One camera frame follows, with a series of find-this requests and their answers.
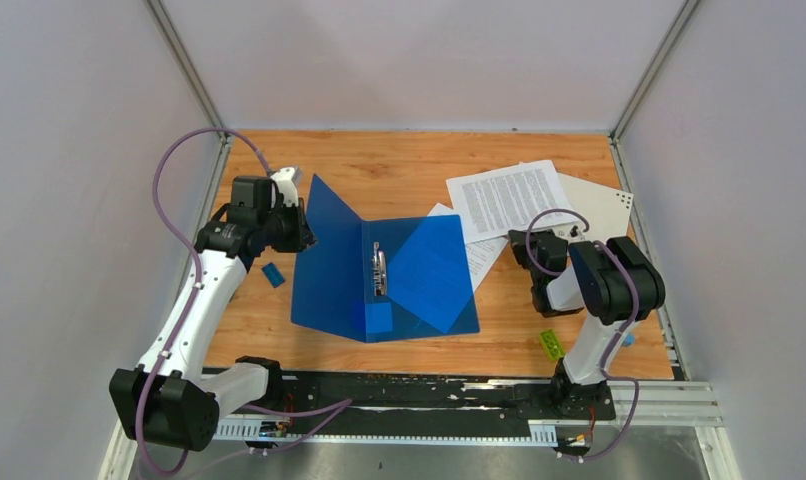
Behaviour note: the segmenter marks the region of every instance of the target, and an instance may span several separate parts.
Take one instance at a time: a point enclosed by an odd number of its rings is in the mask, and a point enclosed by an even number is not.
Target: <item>folder cover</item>
[[[297,254],[293,323],[362,342],[479,332],[457,215],[365,221],[315,175],[306,218],[318,243]],[[385,295],[375,294],[374,243]]]

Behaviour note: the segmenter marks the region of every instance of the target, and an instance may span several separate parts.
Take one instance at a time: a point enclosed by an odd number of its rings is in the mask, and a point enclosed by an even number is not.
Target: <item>white wall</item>
[[[152,173],[204,125],[141,1],[0,0],[0,479],[92,479],[108,382],[163,321],[186,258]],[[214,138],[168,166],[189,233]]]
[[[247,128],[608,130],[682,0],[168,0]]]
[[[624,147],[743,478],[806,478],[806,1],[703,2]]]

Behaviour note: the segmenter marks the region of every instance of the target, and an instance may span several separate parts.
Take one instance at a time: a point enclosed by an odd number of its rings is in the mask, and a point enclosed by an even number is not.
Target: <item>blue eraser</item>
[[[285,277],[283,277],[282,274],[279,273],[279,269],[276,268],[276,265],[274,265],[273,262],[262,267],[262,273],[264,273],[268,281],[271,282],[273,288],[276,288],[285,283]]]

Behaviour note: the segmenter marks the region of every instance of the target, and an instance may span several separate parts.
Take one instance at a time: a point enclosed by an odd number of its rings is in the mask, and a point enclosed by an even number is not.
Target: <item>gray floor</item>
[[[599,448],[616,430],[595,430]],[[154,459],[173,466],[175,450],[150,448]],[[536,447],[458,447],[422,445],[352,445],[308,443],[282,454],[241,455],[195,475],[212,461],[246,450],[239,442],[213,442],[192,453],[180,477],[199,480],[424,480],[424,479],[708,479],[695,437],[688,427],[633,427],[609,456],[583,465],[557,459],[551,449]],[[138,476],[133,468],[129,477]],[[159,478],[154,474],[144,478]]]

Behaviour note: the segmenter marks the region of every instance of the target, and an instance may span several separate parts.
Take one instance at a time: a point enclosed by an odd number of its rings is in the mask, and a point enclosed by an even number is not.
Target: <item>wooden tabletop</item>
[[[619,187],[603,135],[485,134],[343,131],[246,131],[274,169],[299,166],[300,196],[312,174],[323,177],[365,220],[426,215],[437,202],[451,205],[445,180],[551,159],[557,171]],[[262,174],[250,149],[236,139],[215,208],[229,201],[236,175]],[[574,344],[585,313],[542,318],[533,309],[529,273],[506,248],[476,291],[480,333],[366,344],[293,325],[294,255],[266,251],[239,287],[221,319],[207,365],[232,365],[242,355],[278,360],[286,369],[550,376],[555,364],[538,334],[555,330],[565,349]],[[260,268],[274,262],[286,283],[274,289]],[[612,373],[670,379],[670,364],[656,315],[635,330]]]

